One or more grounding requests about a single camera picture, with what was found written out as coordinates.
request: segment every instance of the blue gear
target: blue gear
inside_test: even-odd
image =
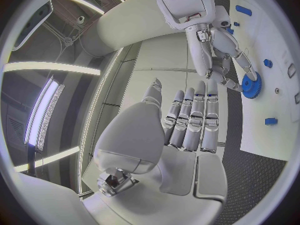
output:
[[[252,81],[247,74],[242,79],[241,86],[242,86],[242,93],[244,96],[248,99],[255,99],[262,90],[262,78],[258,72],[257,74],[257,80]]]

